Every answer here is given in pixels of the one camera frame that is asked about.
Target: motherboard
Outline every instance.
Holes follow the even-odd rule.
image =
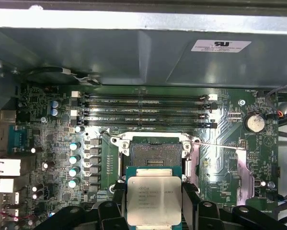
[[[181,180],[195,184],[202,200],[227,211],[250,205],[271,215],[278,124],[264,95],[250,89],[23,85],[7,156],[20,160],[21,168],[4,174],[0,164],[0,180],[15,180],[12,188],[0,187],[3,211],[33,217],[9,218],[19,229],[33,229],[63,207],[89,210],[111,200],[128,166],[180,166]],[[277,97],[272,100],[277,105]]]

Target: red wire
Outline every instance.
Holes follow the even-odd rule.
[[[15,215],[12,215],[12,214],[8,214],[6,212],[0,212],[0,215],[4,216],[4,217],[11,217],[11,218],[17,218],[17,219],[27,219],[27,218],[30,218],[30,217],[33,217],[34,215],[28,215],[26,217],[17,217]]]

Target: white sticker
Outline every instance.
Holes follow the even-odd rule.
[[[246,41],[197,40],[191,51],[239,53],[250,43]]]

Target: capacitor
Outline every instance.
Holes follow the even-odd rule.
[[[59,112],[57,109],[51,109],[51,115],[52,116],[58,116],[59,115]]]
[[[79,167],[73,167],[72,169],[70,169],[69,171],[69,175],[74,177],[76,176],[76,174],[78,174],[80,172],[80,168]]]
[[[58,108],[59,107],[59,102],[58,101],[52,101],[51,107],[54,108],[54,109]]]
[[[26,108],[27,104],[25,102],[18,102],[18,107],[19,108]]]
[[[33,192],[36,192],[36,191],[38,191],[40,189],[43,189],[43,184],[42,183],[39,183],[39,184],[35,185],[34,187],[32,187],[32,191]]]
[[[79,184],[79,179],[78,178],[73,178],[72,180],[69,181],[69,187],[70,188],[75,188]]]
[[[43,152],[43,148],[42,147],[33,147],[30,152],[32,153],[40,153]]]
[[[76,126],[75,127],[75,132],[76,133],[81,133],[83,131],[85,131],[85,127],[84,126]]]
[[[78,162],[79,160],[81,159],[80,155],[74,155],[74,156],[71,156],[69,158],[69,162],[71,164],[75,164],[76,162]]]
[[[73,142],[70,144],[70,149],[71,150],[77,150],[81,147],[81,143],[80,142]]]
[[[29,219],[29,221],[27,222],[28,226],[33,226],[37,221],[39,220],[38,217],[33,216]]]
[[[37,198],[43,196],[43,190],[39,190],[33,194],[33,199],[36,200]]]
[[[50,169],[50,168],[53,168],[55,166],[55,162],[47,161],[47,162],[44,162],[42,166],[45,169]]]

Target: white connector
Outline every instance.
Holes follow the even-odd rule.
[[[81,97],[81,92],[79,92],[79,91],[72,91],[71,92],[71,97],[80,98]]]

